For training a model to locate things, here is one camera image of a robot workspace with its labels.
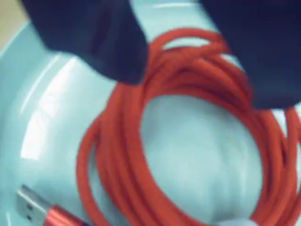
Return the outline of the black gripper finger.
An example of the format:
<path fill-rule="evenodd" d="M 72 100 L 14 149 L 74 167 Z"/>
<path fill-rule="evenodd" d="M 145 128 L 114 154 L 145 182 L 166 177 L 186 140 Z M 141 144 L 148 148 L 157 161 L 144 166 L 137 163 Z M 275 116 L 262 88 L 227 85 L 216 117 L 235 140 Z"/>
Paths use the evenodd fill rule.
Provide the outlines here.
<path fill-rule="evenodd" d="M 301 100 L 301 3 L 203 0 L 253 87 L 253 106 L 286 109 Z"/>
<path fill-rule="evenodd" d="M 125 83 L 142 81 L 146 37 L 127 0 L 24 0 L 47 48 L 74 54 L 100 74 Z"/>

